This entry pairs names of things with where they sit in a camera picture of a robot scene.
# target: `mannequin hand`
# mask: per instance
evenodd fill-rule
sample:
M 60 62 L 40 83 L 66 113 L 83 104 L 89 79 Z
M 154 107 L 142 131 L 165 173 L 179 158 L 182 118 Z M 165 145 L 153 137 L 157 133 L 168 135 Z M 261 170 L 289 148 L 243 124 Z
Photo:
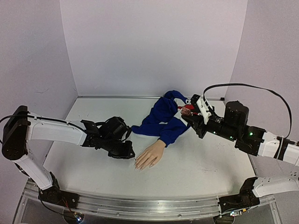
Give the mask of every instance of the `mannequin hand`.
M 156 165 L 162 158 L 166 144 L 158 140 L 148 147 L 136 160 L 135 169 L 143 170 L 148 165 L 152 167 Z

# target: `black cable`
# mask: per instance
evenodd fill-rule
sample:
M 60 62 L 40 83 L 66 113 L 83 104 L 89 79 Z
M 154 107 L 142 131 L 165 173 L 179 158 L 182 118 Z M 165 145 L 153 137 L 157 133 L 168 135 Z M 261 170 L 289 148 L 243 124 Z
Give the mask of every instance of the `black cable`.
M 222 202 L 221 201 L 221 203 L 223 204 L 223 203 L 226 203 L 226 204 L 232 204 L 232 205 L 240 205 L 240 203 L 233 203 L 233 202 Z
M 64 123 L 64 124 L 68 124 L 70 126 L 73 126 L 73 127 L 76 127 L 78 128 L 79 130 L 83 131 L 85 134 L 89 135 L 86 130 L 84 130 L 83 128 L 73 124 L 73 123 L 68 123 L 67 121 L 65 120 L 59 120 L 59 119 L 54 119 L 54 118 L 44 118 L 44 117 L 35 117 L 35 116 L 32 116 L 32 115 L 28 115 L 28 114 L 14 114 L 14 115 L 9 115 L 9 116 L 6 116 L 4 118 L 2 118 L 0 120 L 0 123 L 8 118 L 14 118 L 14 117 L 27 117 L 27 118 L 36 118 L 36 119 L 39 119 L 39 120 L 50 120 L 50 121 L 56 121 L 56 122 L 60 122 L 60 123 Z
M 3 117 L 1 120 L 0 120 L 0 123 L 8 118 L 14 118 L 14 117 L 27 117 L 28 115 L 26 114 L 14 114 L 14 115 L 9 115 L 9 116 L 6 116 L 6 117 Z
M 204 101 L 206 101 L 206 97 L 205 97 L 205 93 L 206 91 L 212 89 L 212 88 L 216 88 L 216 87 L 223 87 L 223 86 L 246 86 L 246 87 L 251 87 L 251 88 L 256 88 L 256 89 L 261 89 L 261 90 L 267 90 L 269 91 L 270 93 L 274 94 L 275 96 L 279 97 L 282 99 L 282 101 L 285 103 L 287 109 L 288 109 L 288 112 L 289 112 L 289 117 L 290 117 L 290 129 L 289 129 L 289 133 L 288 135 L 285 137 L 285 138 L 288 138 L 290 133 L 291 133 L 291 130 L 292 130 L 292 112 L 291 112 L 291 109 L 290 109 L 290 106 L 288 105 L 287 101 L 280 95 L 278 94 L 277 92 L 273 91 L 273 90 L 270 90 L 270 89 L 266 89 L 266 88 L 262 88 L 262 87 L 258 87 L 258 86 L 254 86 L 254 85 L 249 85 L 249 84 L 244 84 L 244 83 L 225 83 L 225 84 L 217 84 L 217 85 L 211 85 L 209 87 L 207 87 L 205 90 L 204 90 L 204 93 L 203 93 L 203 99 Z M 213 111 L 212 108 L 210 108 L 210 106 L 208 106 L 209 109 L 210 109 L 210 112 L 213 114 L 213 115 L 216 115 L 216 113 Z
M 39 200 L 41 201 L 41 203 L 42 203 L 42 205 L 46 208 L 46 209 L 48 209 L 48 210 L 50 210 L 50 211 L 52 211 L 52 212 L 55 212 L 55 213 L 57 213 L 57 214 L 59 214 L 59 215 L 62 215 L 63 216 L 63 214 L 62 213 L 60 213 L 60 212 L 58 212 L 58 211 L 54 211 L 54 210 L 52 210 L 52 209 L 50 209 L 49 207 L 47 207 L 44 203 L 43 203 L 43 201 L 42 201 L 42 198 L 41 198 L 41 189 L 40 188 L 38 188 L 38 195 L 39 195 Z

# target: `white wall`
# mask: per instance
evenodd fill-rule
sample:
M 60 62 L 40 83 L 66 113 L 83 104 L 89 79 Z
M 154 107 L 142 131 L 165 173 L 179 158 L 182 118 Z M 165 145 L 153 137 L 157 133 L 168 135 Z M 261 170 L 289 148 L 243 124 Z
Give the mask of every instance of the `white wall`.
M 246 6 L 247 0 L 61 0 L 78 94 L 160 96 L 177 89 L 191 96 L 229 82 Z
M 43 116 L 64 118 L 77 92 L 59 0 L 0 1 L 0 21 L 0 117 L 27 105 Z M 32 142 L 31 148 L 43 162 L 50 142 Z M 0 222 L 9 224 L 27 178 L 2 154 L 0 170 Z
M 249 0 L 244 31 L 231 82 L 270 88 L 289 103 L 293 114 L 290 138 L 299 140 L 299 1 Z M 289 128 L 284 103 L 266 91 L 229 87 L 226 100 L 239 100 L 249 107 L 249 125 L 286 136 Z M 293 165 L 254 157 L 260 176 L 299 171 Z M 275 196 L 285 224 L 299 220 L 299 192 Z

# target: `blue shirt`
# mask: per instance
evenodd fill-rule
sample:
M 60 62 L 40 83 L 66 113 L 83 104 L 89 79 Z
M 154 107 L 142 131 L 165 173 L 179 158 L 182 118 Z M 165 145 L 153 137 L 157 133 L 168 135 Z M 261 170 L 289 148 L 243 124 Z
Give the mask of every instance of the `blue shirt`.
M 180 112 L 178 112 L 178 100 L 183 101 L 184 105 L 189 103 L 188 99 L 178 91 L 173 90 L 165 93 L 155 103 L 142 124 L 132 126 L 132 131 L 136 134 L 159 136 L 166 147 L 174 143 L 190 127 L 181 119 Z

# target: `blue clothing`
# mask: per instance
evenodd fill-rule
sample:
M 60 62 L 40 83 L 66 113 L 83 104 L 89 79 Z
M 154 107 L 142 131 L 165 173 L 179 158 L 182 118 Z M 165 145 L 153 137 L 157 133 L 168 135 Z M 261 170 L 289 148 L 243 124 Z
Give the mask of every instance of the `blue clothing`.
M 136 134 L 148 136 L 160 136 L 166 147 L 174 143 L 182 133 L 188 130 L 189 125 L 177 117 L 178 105 L 175 99 L 181 99 L 187 103 L 187 98 L 178 91 L 169 91 L 165 93 L 150 110 L 150 114 L 142 121 L 141 126 L 132 126 L 132 131 Z

